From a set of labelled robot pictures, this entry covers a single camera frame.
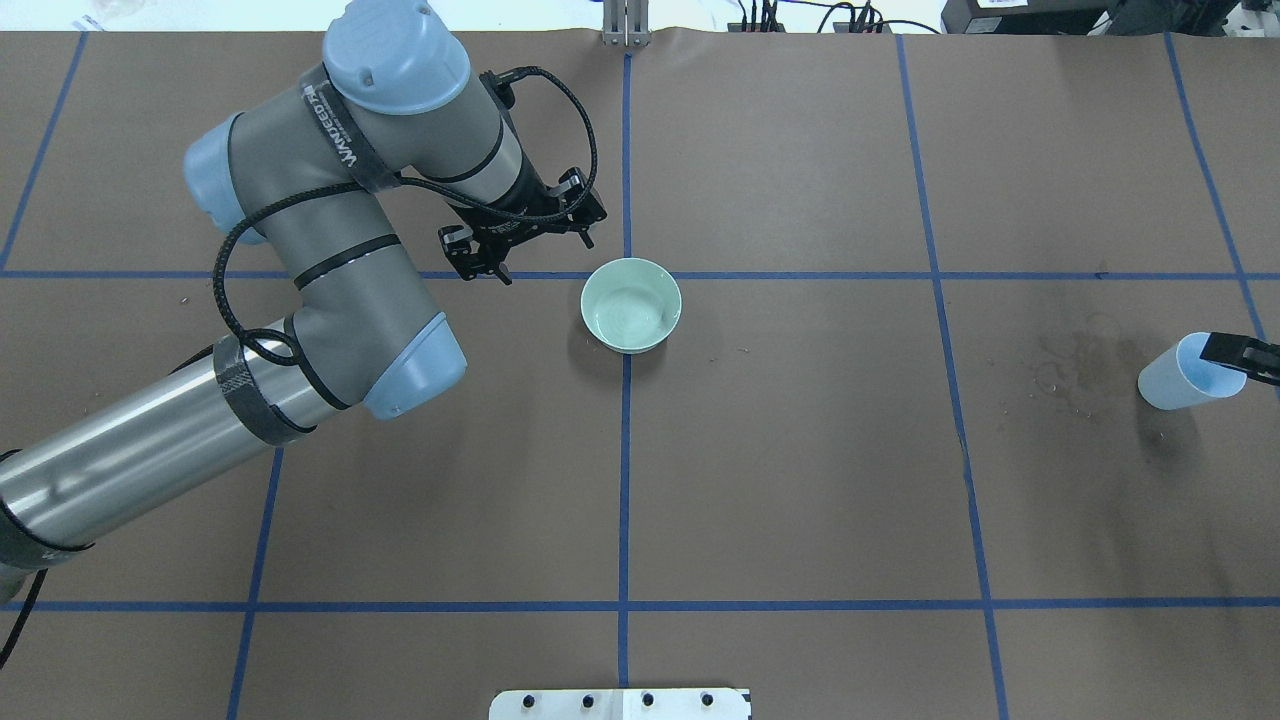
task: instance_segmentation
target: blue tape grid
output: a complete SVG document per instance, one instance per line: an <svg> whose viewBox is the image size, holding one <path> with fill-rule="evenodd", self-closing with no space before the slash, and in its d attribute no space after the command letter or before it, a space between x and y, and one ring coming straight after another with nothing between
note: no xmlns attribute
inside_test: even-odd
<svg viewBox="0 0 1280 720"><path fill-rule="evenodd" d="M40 176L45 155L52 140L58 119L65 106L76 70L83 58L88 33L79 33L76 51L63 81L52 114L45 128L31 172L23 187L13 220L0 249L0 278L5 279L204 279L207 270L10 270L6 269L23 215L26 214L32 191ZM271 464L266 500L262 509L262 523L259 530L257 551L250 582L248 597L244 602L134 602L134 601L42 601L36 605L42 612L239 612L244 620L241 632L239 650L233 674L227 717L234 720L238 714L239 697L243 689L244 673L248 665L252 644L253 624L259 614L422 614L422 612L611 612L618 620L618 684L628 684L628 616L631 612L902 612L902 611L980 611L986 620L988 651L992 676L1001 720L1009 717L1004 674L1000 660L1000 643L995 611L1037 611L1037 610L1106 610L1106 609L1207 609L1207 607L1280 607L1280 597L1093 597L1093 598L993 598L986 562L986 550L982 538L982 523L974 488L972 462L964 427L959 380L956 378L954 352L951 347L950 324L947 320L943 282L952 281L1228 281L1236 282L1248 309L1253 329L1260 338L1266 338L1265 329L1249 288L1251 282L1280 281L1280 273L1248 273L1240 260L1235 240L1231 234L1226 213L1213 179L1212 170L1201 146L1199 133L1192 115L1190 102L1183 82L1181 69L1172 36L1165 35L1165 47L1170 69L1178 90L1179 102L1187 123L1192 147L1204 178L1206 190L1213 205L1222 238L1234 266L1233 273L1091 273L1091 272L946 272L938 264L937 246L933 236L933 222L929 211L928 188L924 163L916 131L915 111L911 99L910 76L908 72L906 49L901 37L896 38L899 69L902 83L902 99L906 110L908 133L911 143L911 156L915 168L916 190L920 202L920 218L924 242L928 250L928 272L673 272L684 281L927 281L933 286L934 305L938 316L938 331L942 341L943 360L947 370L947 384L951 395L952 416L956 434L960 438L964 457L964 480L968 492L970 532L974 546L974 560L978 574L980 597L977 600L851 600L851 601L632 601L630 598L630 480L631 480L631 357L622 359L622 402L621 402L621 456L620 456L620 495L618 495L618 598L617 601L549 601L549 602L261 602L262 570L271 529L275 497L279 489L283 450L276 450ZM631 242L631 82L632 56L626 54L622 60L622 232L623 255L632 255ZM586 272L517 272L516 279L525 281L582 281ZM236 279L287 279L278 270L236 270L228 273ZM457 279L449 272L424 272L426 279ZM15 611L18 602L9 602L4 610Z"/></svg>
<svg viewBox="0 0 1280 720"><path fill-rule="evenodd" d="M960 407L960 386L956 382L955 355L951 351L951 324L947 320L946 299L938 268L938 249L933 242L933 217L929 213L929 191L924 182L924 160L920 158L920 137L915 127L915 108L911 102L911 78L906 67L906 47L902 36L895 36L897 68L902 76L902 101L906 106L906 129L911 137L911 160L915 164L915 188L920 196L920 219L924 224L924 245L929 252L929 272L933 282L933 304L938 314L942 336L942 357L947 368L947 386L951 392L951 415L960 451L964 457L964 484L969 498L969 530L973 536L973 555L978 569L978 591L982 593L982 615L987 625L987 651L991 656L991 675L996 689L996 711L1000 720L1009 720L1009 702L1005 697L1005 673L1000 661L1000 639L996 632L996 611L991 605L991 579L987 575L987 550L982 541L982 519L978 514L978 492L973 484L973 465L969 460L969 439L964 428L964 410Z"/></svg>

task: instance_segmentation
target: light blue joint cap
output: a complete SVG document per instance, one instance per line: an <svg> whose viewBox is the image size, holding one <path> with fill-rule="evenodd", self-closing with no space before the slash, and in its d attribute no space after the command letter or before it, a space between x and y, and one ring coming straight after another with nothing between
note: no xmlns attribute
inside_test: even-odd
<svg viewBox="0 0 1280 720"><path fill-rule="evenodd" d="M378 378L365 407L379 420L394 420L453 387L466 370L467 359L439 313Z"/></svg>
<svg viewBox="0 0 1280 720"><path fill-rule="evenodd" d="M471 60L426 0L353 0L324 36L329 79L352 102L416 115L453 100Z"/></svg>
<svg viewBox="0 0 1280 720"><path fill-rule="evenodd" d="M182 159L182 174L187 178L187 190L196 199L196 205L209 214L214 225L223 233L232 232L232 228L244 219L244 209L236 197L236 184L232 182L230 159L232 123L239 115L236 113L192 142ZM239 241L257 245L266 242L266 238L250 228Z"/></svg>

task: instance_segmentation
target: green bowl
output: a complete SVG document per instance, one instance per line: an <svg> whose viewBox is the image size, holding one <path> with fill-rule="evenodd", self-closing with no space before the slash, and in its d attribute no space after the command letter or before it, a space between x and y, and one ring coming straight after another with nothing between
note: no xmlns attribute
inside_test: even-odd
<svg viewBox="0 0 1280 720"><path fill-rule="evenodd" d="M653 350L680 322L680 287L662 265L620 258L591 273L582 287L582 322L611 350Z"/></svg>

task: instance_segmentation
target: light blue cup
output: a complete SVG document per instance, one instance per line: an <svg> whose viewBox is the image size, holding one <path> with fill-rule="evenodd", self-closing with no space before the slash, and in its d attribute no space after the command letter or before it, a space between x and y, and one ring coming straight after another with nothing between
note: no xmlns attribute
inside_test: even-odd
<svg viewBox="0 0 1280 720"><path fill-rule="evenodd" d="M1248 375L1201 360L1208 333L1192 333L1151 361L1138 375L1142 397L1160 410L1178 410L1231 397Z"/></svg>
<svg viewBox="0 0 1280 720"><path fill-rule="evenodd" d="M684 301L662 265L640 258L605 263L582 287L582 322L611 350L653 350L676 329Z"/></svg>

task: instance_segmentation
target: electrical cable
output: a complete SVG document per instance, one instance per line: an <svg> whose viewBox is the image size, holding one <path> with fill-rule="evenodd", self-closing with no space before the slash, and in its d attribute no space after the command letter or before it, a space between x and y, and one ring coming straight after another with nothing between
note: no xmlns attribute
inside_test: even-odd
<svg viewBox="0 0 1280 720"><path fill-rule="evenodd" d="M808 5L817 5L817 3L806 3L806 4ZM827 14L823 15L822 17L822 22L818 23L818 32L822 32L822 28L827 27L827 20L831 19L831 14L835 13L836 10L838 10L840 8L849 9L849 23L850 23L850 26L852 26L854 20L856 19L856 15L858 15L858 8L854 8L852 3L836 3L835 5L823 5L823 6L827 8Z"/></svg>
<svg viewBox="0 0 1280 720"><path fill-rule="evenodd" d="M851 26L849 26L849 32L863 32L863 29L867 27L867 20L873 19L870 18L870 10L872 10L872 4L868 0L868 3L863 5L863 9L858 13L858 19L854 20Z"/></svg>
<svg viewBox="0 0 1280 720"><path fill-rule="evenodd" d="M567 97L568 101L573 105L573 109L577 110L579 117L582 119L582 127L586 131L586 142L591 151L591 168L590 172L588 172L586 182L582 184L581 193L577 196L576 200L566 205L563 210L550 215L521 215L516 213L508 213L506 210L499 210L497 208L490 208L484 202L472 200L471 197L467 197L466 195L462 195L461 192L457 192L436 182L421 178L404 177L401 173L396 173L397 179L399 179L402 184L429 190L447 200L452 200L460 205L466 205L467 208L481 210L485 214L492 215L500 220L509 220L521 224L547 224L570 219L570 215L575 210L577 210L582 205L582 202L586 201L588 196L591 193L591 188L595 187L595 177L596 172L599 170L599 161L600 161L599 150L595 143L595 128L591 126L591 118L588 115L586 108L584 108L582 102L577 99L576 95L573 95L573 91L570 90L567 85L561 82L561 79L554 74L552 74L550 72L539 67L526 65L507 70L506 73L502 73L502 76L499 77L502 78L509 77L511 79L508 79L507 82L516 83L529 76L539 76L541 78L545 78L548 82L554 85L557 90L564 94L564 97ZM214 261L214 270L211 273L211 279L214 286L214 305L218 306L218 314L221 315L223 323L225 323L227 329L229 329L232 334L236 336L236 340L238 340L242 346L256 352L264 360L273 363L275 365L285 365L285 366L297 365L302 357L302 348L298 346L294 338L292 338L285 333L282 333L279 331L273 331L270 328L246 329L244 325L241 324L239 319L236 318L236 313L232 311L230 302L227 299L227 265L230 261L232 251L236 249L236 243L239 241L241 236L243 236L248 231L248 228L256 225L257 223L261 223L262 220L270 218L271 215L282 210L287 210L289 208L293 208L294 205L306 202L308 200L333 197L335 195L343 195L347 192L357 192L357 191L365 192L365 188L362 188L356 182L344 182L344 183L330 184L328 187L317 187L303 192L298 192L283 200L271 202L270 205L257 210L256 213L250 214L243 220L237 223L236 227L232 228L229 233L227 233L227 238L223 241L221 247L219 247L218 250L218 256ZM570 225L570 229L575 228L576 225ZM261 342L259 342L262 340L270 340L283 343L285 347L289 348L289 355L279 355L271 352L270 350L264 347Z"/></svg>
<svg viewBox="0 0 1280 720"><path fill-rule="evenodd" d="M813 8L831 8L832 6L831 3L813 3L810 0L782 0L782 1L783 3L788 3L791 5L810 5Z"/></svg>
<svg viewBox="0 0 1280 720"><path fill-rule="evenodd" d="M13 648L18 647L18 637L22 635L22 628L27 624L27 618L31 616L32 609L36 607L36 598L40 597L40 588L45 584L45 575L47 574L49 568L45 568L36 571L36 577L31 580L27 600L23 601L22 610L18 611L18 619L13 621L13 629L9 630L9 639L5 641L4 648L0 650L0 670L9 662Z"/></svg>
<svg viewBox="0 0 1280 720"><path fill-rule="evenodd" d="M924 29L927 29L927 31L932 32L933 35L942 35L942 33L941 33L941 32L938 32L937 29L934 29L934 28L932 28L932 27L929 27L929 26L927 26L927 24L924 24L924 23L918 23L918 22L915 22L915 20L879 20L879 22L876 22L876 23L872 23L872 24L870 24L870 26L868 26L868 27L872 27L872 28L881 28L881 27L884 27L884 26L887 26L887 24L906 24L906 26L915 26L915 27L923 27ZM879 32L879 31L878 31L878 29L872 29L872 31L869 31L869 32Z"/></svg>
<svg viewBox="0 0 1280 720"><path fill-rule="evenodd" d="M182 370L183 368L188 368L191 365L195 365L196 363L200 363L201 360L204 360L205 357L209 357L212 354L214 354L214 346L210 345L209 347L206 347L206 348L201 350L200 352L192 355L191 357L187 357L186 360L183 360L182 364L178 365L177 368L174 368L173 370L170 370L169 374L172 375L172 374L177 373L178 370Z"/></svg>

